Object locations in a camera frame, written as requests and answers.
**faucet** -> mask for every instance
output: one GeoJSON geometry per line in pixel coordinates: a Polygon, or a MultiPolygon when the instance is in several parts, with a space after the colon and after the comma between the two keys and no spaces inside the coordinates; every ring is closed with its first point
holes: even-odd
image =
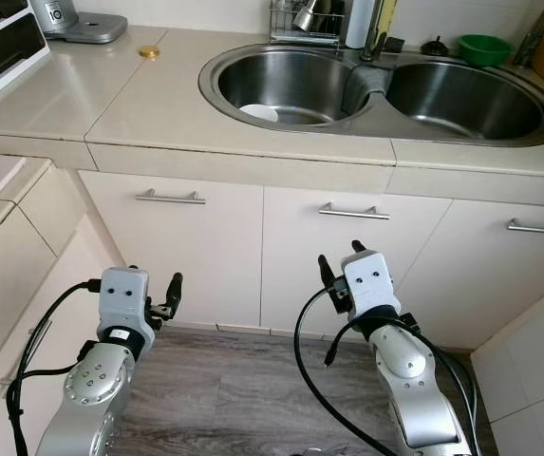
{"type": "Polygon", "coordinates": [[[534,27],[529,33],[525,35],[525,38],[520,43],[518,51],[516,52],[515,58],[513,60],[514,65],[519,67],[529,67],[531,61],[533,60],[535,50],[541,42],[542,37],[544,36],[544,10],[541,15],[535,21],[534,27]]]}
{"type": "Polygon", "coordinates": [[[368,26],[368,33],[366,34],[365,48],[363,49],[362,54],[360,54],[360,60],[365,62],[372,62],[373,60],[379,59],[379,56],[382,53],[382,48],[385,43],[385,35],[383,32],[379,34],[379,19],[382,16],[382,10],[384,9],[384,0],[377,0],[375,6],[373,7],[373,13],[370,16],[370,24],[368,26]]]}
{"type": "Polygon", "coordinates": [[[297,15],[292,21],[294,26],[299,27],[303,31],[310,31],[311,23],[313,22],[313,9],[316,6],[317,0],[309,0],[308,3],[297,12],[297,15]]]}

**sink basin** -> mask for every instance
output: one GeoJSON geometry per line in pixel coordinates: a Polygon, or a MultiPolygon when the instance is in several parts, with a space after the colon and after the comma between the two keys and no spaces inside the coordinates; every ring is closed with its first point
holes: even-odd
{"type": "Polygon", "coordinates": [[[410,119],[466,138],[522,138],[544,118],[544,107],[518,85],[447,63],[397,68],[385,97],[410,119]]]}
{"type": "Polygon", "coordinates": [[[200,90],[216,108],[239,120],[252,122],[252,116],[239,111],[244,105],[273,108],[280,124],[331,124],[347,117],[341,110],[343,87],[354,64],[295,47],[246,47],[221,54],[219,63],[213,93],[202,75],[200,90]]]}
{"type": "Polygon", "coordinates": [[[198,86],[222,113],[268,129],[492,146],[544,143],[544,90],[510,71],[415,53],[383,54],[363,68],[351,49],[255,45],[216,56],[200,71],[198,86]],[[375,75],[363,79],[368,71],[375,75]],[[380,72],[388,80],[385,93],[367,88],[380,72]],[[358,83],[350,78],[355,73],[358,83]],[[264,105],[278,120],[247,114],[244,105],[264,105]]]}

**wooden floor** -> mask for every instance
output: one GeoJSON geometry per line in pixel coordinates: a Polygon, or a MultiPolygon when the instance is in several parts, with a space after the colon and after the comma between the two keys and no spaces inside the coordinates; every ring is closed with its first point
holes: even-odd
{"type": "MultiPolygon", "coordinates": [[[[395,450],[387,399],[368,346],[342,344],[325,370],[328,345],[303,341],[313,380],[349,420],[395,450]]],[[[439,386],[460,414],[448,375],[437,370],[439,386]]],[[[479,403],[482,452],[497,455],[479,403]]],[[[296,368],[292,339],[164,328],[138,366],[122,433],[111,454],[290,456],[308,447],[330,455],[378,454],[312,396],[296,368]]]]}

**drying rack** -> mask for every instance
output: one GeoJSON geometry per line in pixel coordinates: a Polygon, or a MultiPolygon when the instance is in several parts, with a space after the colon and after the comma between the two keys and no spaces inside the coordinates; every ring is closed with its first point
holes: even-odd
{"type": "Polygon", "coordinates": [[[339,47],[344,14],[315,12],[310,31],[292,24],[294,17],[306,5],[304,1],[271,0],[270,43],[305,43],[339,47]]]}

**cabinet handle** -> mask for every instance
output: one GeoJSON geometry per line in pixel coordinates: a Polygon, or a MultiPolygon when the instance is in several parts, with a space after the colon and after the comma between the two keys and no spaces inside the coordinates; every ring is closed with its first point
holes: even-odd
{"type": "Polygon", "coordinates": [[[3,62],[0,62],[0,76],[6,71],[9,71],[11,68],[16,67],[18,64],[20,64],[24,60],[25,60],[25,57],[23,56],[23,53],[20,50],[18,52],[14,52],[6,60],[4,60],[3,62]]]}
{"type": "Polygon", "coordinates": [[[506,223],[506,229],[511,231],[524,231],[527,233],[544,233],[544,228],[521,225],[518,218],[512,218],[508,223],[506,223]]]}
{"type": "Polygon", "coordinates": [[[377,206],[373,206],[364,212],[339,211],[332,208],[332,202],[330,201],[318,209],[318,214],[324,214],[326,216],[358,217],[360,219],[389,220],[389,214],[378,213],[377,206]]]}
{"type": "MultiPolygon", "coordinates": [[[[31,359],[33,358],[33,355],[35,354],[35,352],[37,352],[37,349],[39,348],[40,344],[44,340],[44,337],[46,337],[47,330],[50,329],[51,325],[52,325],[52,320],[48,320],[46,322],[46,324],[44,325],[44,328],[42,328],[42,330],[39,332],[39,334],[37,334],[37,337],[35,337],[35,340],[33,341],[33,351],[31,352],[31,354],[27,358],[27,364],[31,362],[31,359]]],[[[28,330],[28,333],[33,334],[33,331],[35,331],[35,329],[28,330]]],[[[13,375],[16,373],[16,371],[18,371],[18,364],[20,363],[20,360],[21,360],[22,356],[23,356],[23,354],[21,352],[21,355],[16,360],[16,363],[14,363],[14,367],[12,367],[12,370],[9,372],[9,374],[6,375],[3,378],[0,378],[0,385],[2,385],[4,387],[7,387],[7,386],[9,386],[10,383],[12,383],[12,381],[14,380],[13,375]]]]}
{"type": "Polygon", "coordinates": [[[197,192],[192,192],[187,198],[176,197],[157,197],[156,190],[150,188],[140,195],[136,195],[135,198],[140,201],[160,201],[160,202],[182,202],[185,204],[206,204],[206,199],[198,198],[197,192]]]}

